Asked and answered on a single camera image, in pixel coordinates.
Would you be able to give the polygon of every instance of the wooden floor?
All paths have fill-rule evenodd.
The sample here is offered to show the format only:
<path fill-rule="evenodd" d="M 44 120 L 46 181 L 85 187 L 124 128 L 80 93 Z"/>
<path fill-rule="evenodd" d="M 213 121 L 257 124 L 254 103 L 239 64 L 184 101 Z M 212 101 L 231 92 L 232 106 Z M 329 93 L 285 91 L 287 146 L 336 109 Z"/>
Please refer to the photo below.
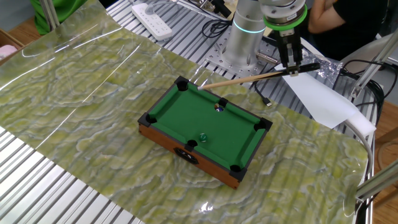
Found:
<path fill-rule="evenodd" d="M 29 44 L 40 38 L 39 33 L 37 32 L 34 19 L 31 18 L 15 29 L 9 32 L 13 37 L 17 40 L 21 41 L 23 44 Z M 393 105 L 392 103 L 385 102 L 382 115 L 380 118 L 380 122 L 377 126 L 376 130 L 376 138 L 386 134 L 388 131 L 398 127 L 398 106 Z M 384 164 L 388 165 L 391 162 L 398 159 L 398 146 L 390 146 L 382 155 L 382 161 Z M 375 172 L 379 172 L 380 169 L 378 167 L 377 159 L 375 160 Z M 394 187 L 389 187 L 386 190 L 383 190 L 376 198 L 375 202 L 385 197 L 387 194 L 392 192 Z M 398 223 L 398 198 L 390 201 L 385 206 L 381 207 L 378 210 L 374 211 L 373 216 L 374 223 L 377 224 L 395 224 Z"/>

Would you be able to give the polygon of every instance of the white paper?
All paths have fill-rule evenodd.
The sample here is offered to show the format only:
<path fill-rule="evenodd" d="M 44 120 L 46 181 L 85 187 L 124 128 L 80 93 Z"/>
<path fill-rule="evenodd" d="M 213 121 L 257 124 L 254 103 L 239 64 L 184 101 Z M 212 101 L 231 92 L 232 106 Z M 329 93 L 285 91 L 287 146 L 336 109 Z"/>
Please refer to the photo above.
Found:
<path fill-rule="evenodd" d="M 345 97 L 328 88 L 307 73 L 297 76 L 283 76 L 297 97 L 313 116 L 314 120 L 334 128 L 356 114 L 357 107 Z"/>

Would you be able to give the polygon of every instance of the green marble-patterned mat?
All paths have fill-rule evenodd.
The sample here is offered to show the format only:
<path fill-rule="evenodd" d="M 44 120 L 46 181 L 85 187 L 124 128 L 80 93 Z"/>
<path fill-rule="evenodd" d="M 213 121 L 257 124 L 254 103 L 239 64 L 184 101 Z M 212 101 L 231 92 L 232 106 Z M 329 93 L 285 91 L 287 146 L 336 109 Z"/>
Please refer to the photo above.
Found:
<path fill-rule="evenodd" d="M 89 0 L 0 67 L 0 126 L 147 224 L 352 222 L 362 145 L 244 87 L 214 92 L 274 125 L 238 190 L 141 136 L 179 75 L 223 80 Z"/>

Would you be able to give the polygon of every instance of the aluminum extrusion table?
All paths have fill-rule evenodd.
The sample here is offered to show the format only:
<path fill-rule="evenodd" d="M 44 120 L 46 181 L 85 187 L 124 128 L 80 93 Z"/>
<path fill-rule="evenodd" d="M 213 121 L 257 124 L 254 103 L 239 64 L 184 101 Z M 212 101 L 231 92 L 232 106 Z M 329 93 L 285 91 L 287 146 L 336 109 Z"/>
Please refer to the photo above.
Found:
<path fill-rule="evenodd" d="M 178 2 L 178 5 L 157 6 L 156 13 L 174 33 L 172 39 L 162 42 L 157 42 L 132 15 L 128 0 L 119 0 L 107 11 L 124 28 L 148 37 L 156 44 L 226 78 L 236 78 L 234 74 L 206 61 L 206 53 L 217 41 L 223 40 L 208 39 L 201 34 L 205 22 L 214 18 L 192 5 Z M 275 47 L 267 44 L 266 47 L 270 56 L 279 57 Z M 348 98 L 353 84 L 352 80 L 343 77 L 335 90 Z M 311 117 L 283 79 L 261 82 L 259 88 L 264 96 Z M 372 100 L 371 92 L 365 89 L 356 103 Z M 360 110 L 372 123 L 376 122 L 376 106 L 362 106 Z M 335 129 L 354 136 L 342 124 Z M 373 138 L 368 137 L 370 144 Z M 371 223 L 371 210 L 367 211 L 367 223 Z M 0 224 L 4 223 L 142 222 L 0 127 Z"/>

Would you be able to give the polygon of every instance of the mini pool table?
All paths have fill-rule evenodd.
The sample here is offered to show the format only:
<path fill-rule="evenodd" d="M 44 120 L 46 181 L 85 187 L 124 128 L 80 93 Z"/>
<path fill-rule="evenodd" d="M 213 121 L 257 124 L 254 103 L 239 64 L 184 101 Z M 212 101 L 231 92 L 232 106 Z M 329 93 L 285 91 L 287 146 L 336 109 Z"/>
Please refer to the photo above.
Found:
<path fill-rule="evenodd" d="M 139 132 L 237 189 L 272 123 L 178 77 Z"/>

